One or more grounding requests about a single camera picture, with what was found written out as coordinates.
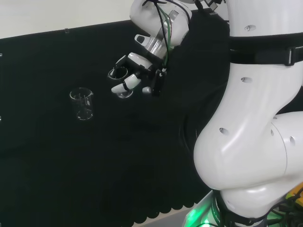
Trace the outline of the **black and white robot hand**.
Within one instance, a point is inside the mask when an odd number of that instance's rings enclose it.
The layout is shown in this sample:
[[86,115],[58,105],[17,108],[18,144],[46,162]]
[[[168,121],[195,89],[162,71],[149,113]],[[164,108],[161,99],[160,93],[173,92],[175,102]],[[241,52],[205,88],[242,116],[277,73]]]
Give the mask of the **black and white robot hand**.
[[145,79],[151,84],[142,88],[142,93],[160,96],[166,75],[167,66],[164,63],[152,63],[145,57],[131,52],[115,63],[107,77],[118,82],[111,88],[111,92],[119,98],[128,98]]

